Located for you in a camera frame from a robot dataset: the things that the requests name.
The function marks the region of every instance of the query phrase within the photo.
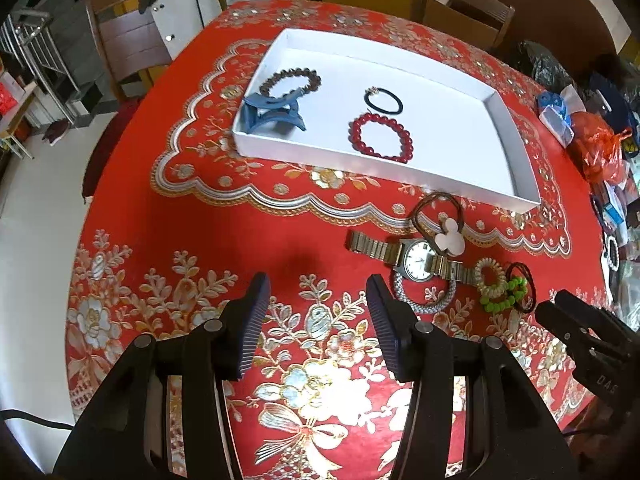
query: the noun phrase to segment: orange plastic bag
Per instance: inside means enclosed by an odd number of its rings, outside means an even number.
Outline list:
[[[622,163],[622,141],[628,135],[616,135],[605,120],[596,114],[571,114],[574,142],[570,144],[582,163],[582,174],[587,182],[620,184],[626,177]]]

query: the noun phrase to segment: white cardboard tray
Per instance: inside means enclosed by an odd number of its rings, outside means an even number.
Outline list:
[[[316,70],[322,78],[316,92],[298,100],[306,131],[270,123],[247,134],[238,110],[232,132],[241,155],[367,174],[519,213],[540,204],[520,134],[500,95],[485,83],[388,44],[288,28],[265,54],[245,95],[289,68]],[[306,78],[286,78],[271,95],[306,83]],[[349,142],[350,123],[367,112],[364,94],[372,86],[390,90],[404,104],[392,117],[411,132],[414,158],[408,164],[363,155]],[[384,94],[371,100],[397,109]],[[365,124],[362,140],[383,155],[399,155],[398,136],[387,126]]]

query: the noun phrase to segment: red plastic bag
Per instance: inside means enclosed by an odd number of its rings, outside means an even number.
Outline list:
[[[570,144],[582,163],[582,174],[587,182],[620,184],[626,177],[622,163],[622,141],[628,135],[616,135],[605,120],[596,114],[571,114],[574,142]]]
[[[0,114],[5,115],[17,104],[18,101],[16,101],[4,85],[0,83]]]

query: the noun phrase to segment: white tile floor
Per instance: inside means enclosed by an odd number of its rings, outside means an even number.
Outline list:
[[[87,160],[113,114],[71,130],[55,146],[31,138],[35,160],[14,160],[0,185],[0,408],[73,423],[66,387],[66,299],[88,206]],[[50,472],[68,435],[8,423],[32,460]]]

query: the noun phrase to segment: red tablecloth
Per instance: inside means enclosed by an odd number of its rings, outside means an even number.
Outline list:
[[[80,413],[122,349],[141,332],[187,333],[268,272],[269,320],[227,403],[246,476],[375,479],[391,468],[410,384],[386,370],[369,322],[367,276],[389,270],[344,248],[349,228],[412,234],[426,190],[365,175],[242,158],[230,126],[244,89],[285,27],[389,43],[433,57],[500,92],[526,144],[542,205],[518,215],[462,199],[466,251],[525,262],[538,300],[567,288],[602,304],[600,231],[588,186],[533,111],[542,88],[450,36],[368,10],[316,2],[232,6],[197,37],[143,100],[111,156],[82,230],[66,326],[71,400]],[[455,120],[464,121],[464,110]],[[430,227],[450,205],[430,208]],[[446,283],[411,283],[417,301]],[[433,322],[452,336],[507,342],[559,424],[586,401],[564,345],[515,310],[489,316],[459,286]],[[174,382],[179,392],[179,381]],[[464,381],[456,381],[451,470],[462,458]],[[180,397],[172,400],[174,466],[184,468]],[[295,462],[292,472],[285,464]]]

